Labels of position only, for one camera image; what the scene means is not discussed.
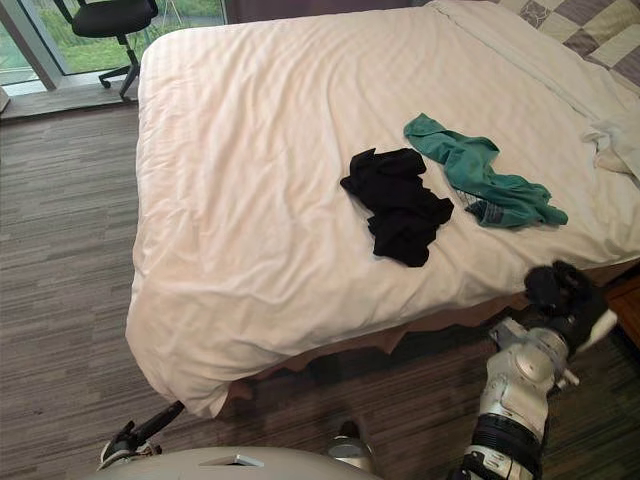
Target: office chair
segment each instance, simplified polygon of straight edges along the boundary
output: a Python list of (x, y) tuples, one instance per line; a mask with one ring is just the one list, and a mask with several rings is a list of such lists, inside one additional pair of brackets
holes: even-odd
[(104, 88), (109, 88), (111, 82), (107, 78), (126, 74), (120, 88), (120, 98), (123, 101), (129, 101), (125, 93), (140, 73), (140, 64), (129, 45), (127, 35), (148, 27), (151, 19), (158, 15), (158, 5), (155, 0), (111, 0), (94, 3), (77, 0), (80, 8), (73, 16), (67, 9), (64, 0), (53, 1), (62, 16), (71, 24), (73, 33), (79, 37), (116, 37), (118, 43), (126, 47), (131, 65), (103, 73), (98, 78)]

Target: green cloth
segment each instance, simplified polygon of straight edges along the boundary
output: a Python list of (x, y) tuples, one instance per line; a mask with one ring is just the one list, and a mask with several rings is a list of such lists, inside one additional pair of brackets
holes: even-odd
[(444, 173), (455, 189), (470, 194), (468, 198), (484, 200), (466, 209), (483, 227), (567, 223), (566, 213), (548, 205), (551, 194), (545, 187), (518, 175), (493, 171), (491, 162), (500, 150), (488, 138), (465, 137), (447, 130), (424, 113), (404, 127), (404, 134), (416, 150), (444, 165)]

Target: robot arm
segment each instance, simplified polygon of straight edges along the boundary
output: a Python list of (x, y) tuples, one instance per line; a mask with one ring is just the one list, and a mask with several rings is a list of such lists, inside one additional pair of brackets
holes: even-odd
[(566, 263), (532, 270), (525, 285), (532, 304), (550, 320), (526, 330), (507, 318), (491, 331), (500, 351), (487, 363), (471, 445), (452, 479), (540, 478), (547, 396), (554, 387), (578, 384), (567, 361), (616, 323), (600, 292)]

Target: gray carpet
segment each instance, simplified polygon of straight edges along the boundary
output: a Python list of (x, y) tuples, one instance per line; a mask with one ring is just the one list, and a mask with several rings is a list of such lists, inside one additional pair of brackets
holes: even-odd
[[(3, 125), (0, 133), (0, 478), (79, 478), (130, 418), (165, 403), (124, 340), (136, 230), (137, 110)], [(216, 420), (188, 414), (165, 451), (272, 445), (320, 451), (347, 417), (388, 479), (442, 478), (474, 424), (492, 346), (483, 328), (412, 334), (391, 356), (319, 359), (254, 385)], [(639, 478), (640, 373), (616, 337), (577, 359), (551, 401), (547, 479)]]

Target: white bedsheet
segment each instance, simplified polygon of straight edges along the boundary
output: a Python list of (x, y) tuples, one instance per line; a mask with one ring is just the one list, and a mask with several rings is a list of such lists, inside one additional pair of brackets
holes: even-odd
[[(632, 179), (580, 135), (638, 99), (489, 4), (199, 28), (145, 53), (127, 339), (151, 385), (216, 415), (228, 382), (288, 356), (519, 291), (534, 265), (640, 256)], [(339, 186), (351, 157), (408, 146), (420, 112), (501, 149), (495, 169), (553, 194), (567, 226), (486, 229), (455, 204), (423, 268), (372, 254)]]

